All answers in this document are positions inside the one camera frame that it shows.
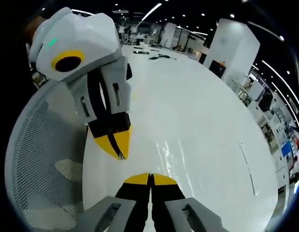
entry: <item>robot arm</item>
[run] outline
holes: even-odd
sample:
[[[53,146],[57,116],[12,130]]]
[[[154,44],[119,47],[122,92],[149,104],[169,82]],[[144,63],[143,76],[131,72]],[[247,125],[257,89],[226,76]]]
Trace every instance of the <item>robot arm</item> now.
[[[101,148],[126,159],[130,70],[112,19],[105,14],[82,17],[65,7],[38,27],[28,58],[37,71],[67,84],[77,113]]]

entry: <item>laboratory room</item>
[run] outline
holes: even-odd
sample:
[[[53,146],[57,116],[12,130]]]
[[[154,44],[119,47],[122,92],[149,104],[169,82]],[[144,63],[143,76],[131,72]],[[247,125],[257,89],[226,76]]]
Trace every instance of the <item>laboratory room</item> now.
[[[17,223],[37,232],[293,231],[293,2],[45,1],[24,44],[36,91],[2,163]]]

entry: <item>ceiling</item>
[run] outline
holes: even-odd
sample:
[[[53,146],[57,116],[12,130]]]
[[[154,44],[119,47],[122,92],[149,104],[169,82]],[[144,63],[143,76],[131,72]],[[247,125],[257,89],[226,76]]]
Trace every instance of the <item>ceiling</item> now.
[[[127,22],[138,23],[154,6],[162,3],[146,18],[146,22],[159,24],[172,22],[182,27],[188,26],[191,31],[207,33],[209,36],[215,33],[216,22],[220,18],[232,19],[230,14],[234,14],[234,20],[246,23],[260,41],[256,57],[259,70],[256,71],[264,76],[270,87],[275,89],[271,84],[274,82],[283,94],[290,95],[292,100],[297,102],[285,83],[262,62],[267,62],[280,74],[299,100],[299,70],[294,59],[294,53],[297,51],[291,50],[291,45],[299,45],[299,36],[296,36],[299,28],[299,7],[294,5],[298,4],[296,1],[288,2],[289,4],[284,1],[273,3],[261,0],[147,0],[140,3],[139,0],[64,0],[60,1],[60,4],[94,14],[103,12],[117,23],[124,20],[123,16]],[[259,27],[248,24],[248,21],[270,30],[277,36],[282,35],[284,41]]]

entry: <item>white pillar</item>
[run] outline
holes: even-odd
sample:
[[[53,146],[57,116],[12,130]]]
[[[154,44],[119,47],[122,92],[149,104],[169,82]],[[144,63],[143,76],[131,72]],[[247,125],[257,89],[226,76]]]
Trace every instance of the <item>white pillar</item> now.
[[[167,23],[164,27],[162,34],[161,45],[170,48],[174,37],[176,25],[173,23]]]
[[[232,77],[248,75],[259,47],[260,42],[246,24],[220,19],[204,66],[209,68],[213,60],[224,62],[226,70],[221,79],[228,85]]]

